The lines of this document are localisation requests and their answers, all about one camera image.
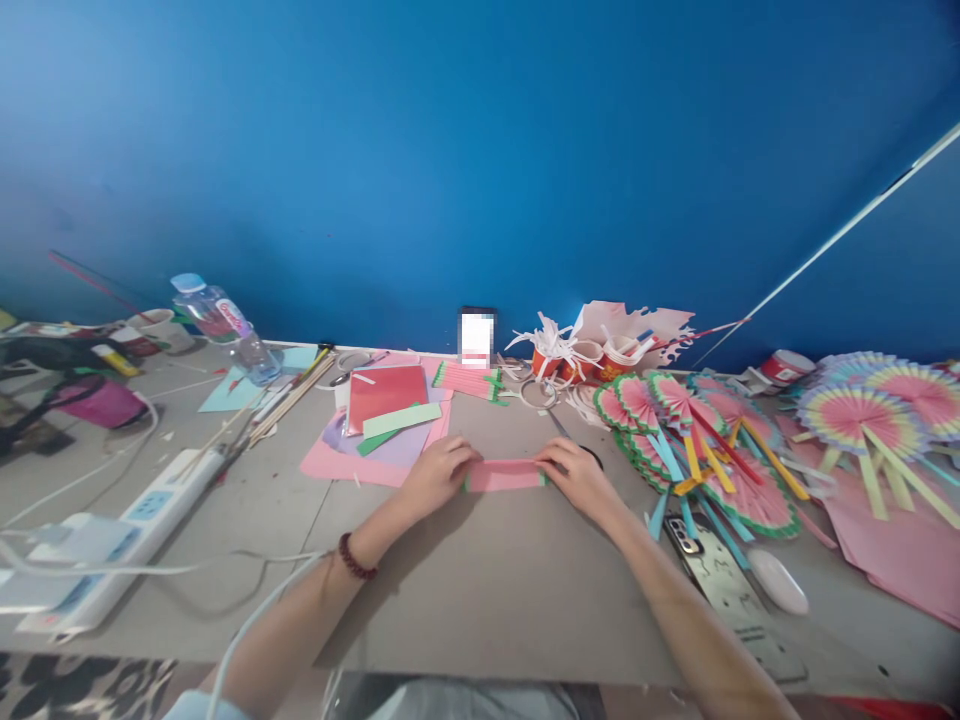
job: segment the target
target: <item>person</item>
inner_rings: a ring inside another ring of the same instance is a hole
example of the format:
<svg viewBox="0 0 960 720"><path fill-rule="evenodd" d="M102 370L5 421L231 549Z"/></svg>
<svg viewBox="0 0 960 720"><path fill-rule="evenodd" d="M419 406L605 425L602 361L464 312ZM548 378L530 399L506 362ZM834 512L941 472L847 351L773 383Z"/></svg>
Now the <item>person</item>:
<svg viewBox="0 0 960 720"><path fill-rule="evenodd" d="M300 671L308 668L373 574L384 554L415 523L449 502L463 484L470 463L481 460L463 437L448 437L428 447L404 484L286 595L243 637L229 663L218 720L268 720L280 708ZM623 554L650 603L667 646L701 712L709 718L797 718L770 677L724 626L693 584L650 537L627 508L597 461L566 438L554 438L534 458L572 505L596 523ZM167 720L206 717L217 669L199 690L187 691ZM444 680L397 691L371 718L412 717L410 703L428 707L422 717L457 717ZM465 701L462 717L573 717L560 695L532 691L475 693Z"/></svg>

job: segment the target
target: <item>sleeve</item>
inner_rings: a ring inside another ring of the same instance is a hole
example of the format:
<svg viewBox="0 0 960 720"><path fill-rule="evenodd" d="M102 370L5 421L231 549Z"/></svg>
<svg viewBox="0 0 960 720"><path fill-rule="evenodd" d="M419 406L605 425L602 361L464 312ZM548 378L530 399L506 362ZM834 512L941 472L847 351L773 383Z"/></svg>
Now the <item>sleeve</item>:
<svg viewBox="0 0 960 720"><path fill-rule="evenodd" d="M181 695L163 720L204 720L210 707L210 695L199 690L187 690ZM221 700L217 705L217 720L250 720L236 705Z"/></svg>

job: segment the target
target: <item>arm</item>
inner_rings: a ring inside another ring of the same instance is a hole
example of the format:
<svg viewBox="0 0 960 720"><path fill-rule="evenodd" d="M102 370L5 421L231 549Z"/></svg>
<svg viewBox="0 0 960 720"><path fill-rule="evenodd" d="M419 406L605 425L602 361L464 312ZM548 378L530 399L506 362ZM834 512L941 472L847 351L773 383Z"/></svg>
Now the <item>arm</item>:
<svg viewBox="0 0 960 720"><path fill-rule="evenodd" d="M462 437L444 438L427 448L403 487L350 536L354 559L362 567L376 567L404 532L456 495L467 464L480 459ZM351 574L339 553L324 558L250 628L227 669L223 699L254 720L272 717L298 674L320 654L361 587L363 581ZM213 689L218 669L201 690Z"/></svg>
<svg viewBox="0 0 960 720"><path fill-rule="evenodd" d="M569 440L555 438L535 459L573 506L596 522L623 553L706 717L798 718L743 643L630 512L593 456Z"/></svg>

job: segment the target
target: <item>glue stick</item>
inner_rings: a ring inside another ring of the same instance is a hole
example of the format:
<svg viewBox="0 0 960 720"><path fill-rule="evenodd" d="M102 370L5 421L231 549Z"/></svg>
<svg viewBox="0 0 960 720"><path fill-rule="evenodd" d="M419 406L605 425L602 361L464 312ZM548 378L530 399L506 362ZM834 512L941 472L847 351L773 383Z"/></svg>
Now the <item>glue stick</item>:
<svg viewBox="0 0 960 720"><path fill-rule="evenodd" d="M99 357L103 358L103 361L109 364L110 367L125 377L136 377L137 375L143 374L140 370L131 365L129 361L123 357L123 355L118 353L109 345L94 345L93 351Z"/></svg>

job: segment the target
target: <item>white pole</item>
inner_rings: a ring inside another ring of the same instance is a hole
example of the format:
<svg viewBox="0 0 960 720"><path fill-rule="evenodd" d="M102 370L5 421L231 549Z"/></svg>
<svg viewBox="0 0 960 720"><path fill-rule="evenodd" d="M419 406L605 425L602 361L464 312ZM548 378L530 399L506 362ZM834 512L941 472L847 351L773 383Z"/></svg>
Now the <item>white pole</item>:
<svg viewBox="0 0 960 720"><path fill-rule="evenodd" d="M953 128L952 128L949 132L947 132L946 135L944 135L944 136L943 136L942 138L940 138L936 143L934 143L933 147L931 147L931 148L930 148L929 150L927 150L923 155L921 155L921 156L917 159L917 161L914 162L913 165L910 166L910 169L909 169L907 172L905 172L903 175L901 175L900 178L899 178L895 183L893 183L893 185L891 185L890 187L888 187L888 188L887 188L886 190L884 190L882 193L880 193L879 195L877 195L877 197L875 197L873 200L871 200L869 203L867 203L860 212L858 212L856 215L854 215L854 216L850 219L850 221L847 222L846 225L844 225L842 228L840 228L829 240L827 240L823 245L821 245L821 246L820 246L820 249L817 250L817 251L810 257L809 260L807 260L803 265L801 265L799 268L797 268L797 269L793 272L793 274L790 275L790 277L788 277L786 280L784 280L782 283L780 283L780 284L774 289L773 292L771 292L769 295L767 295L767 296L760 302L759 305L757 305L753 310L751 310L749 313L747 313L747 317L748 317L748 318L751 318L751 317L753 317L754 315L756 315L756 313L757 313L761 308L763 308L764 305L766 305L768 302L770 302L771 300L773 300L777 295L780 294L780 292L781 292L785 287L787 287L787 285L789 285L789 284L792 283L794 280L796 280L796 279L800 276L800 273L802 273L802 272L803 272L804 270L806 270L808 267L810 267L811 265L813 265L813 263L814 263L821 255L823 255L827 250L829 250L830 248L832 248L832 247L837 243L837 241L838 241L840 238L842 238L842 237L843 237L844 235L846 235L848 232L850 232L851 230L853 230L853 228L856 227L856 226L860 223L860 221L863 220L867 215L869 215L870 213L872 213L872 212L877 208L877 206L880 205L880 203L882 203L882 202L883 202L884 200L886 200L888 197L890 197L891 195L893 195L893 193L895 193L897 190L899 190L901 187L903 187L903 185L904 185L910 178L912 178L914 175L916 175L924 165L926 165L927 163L929 163L929 162L930 162L931 160L933 160L937 155L939 155L941 152L943 152L944 150L946 150L946 149L950 146L950 144L951 144L954 140L956 140L958 137L960 137L960 123L957 123L956 125L954 125ZM728 332L728 333L727 333L726 335L724 335L722 338L720 338L719 340L717 340L717 342L713 345L713 347L711 347L711 348L710 348L709 350L707 350L703 355L700 356L700 359L697 360L697 361L693 364L693 367L697 367L698 365L700 365L700 363L702 363L704 360L706 360L707 357L709 357L710 353L712 353L712 352L713 352L714 350L716 350L718 347L720 347L721 345L723 345L723 343L726 341L726 339L727 339L728 337L730 337L730 336L733 335L737 330L740 329L740 325L742 325L742 324L743 324L743 323L738 324L736 327L734 327L733 329L731 329L730 332Z"/></svg>

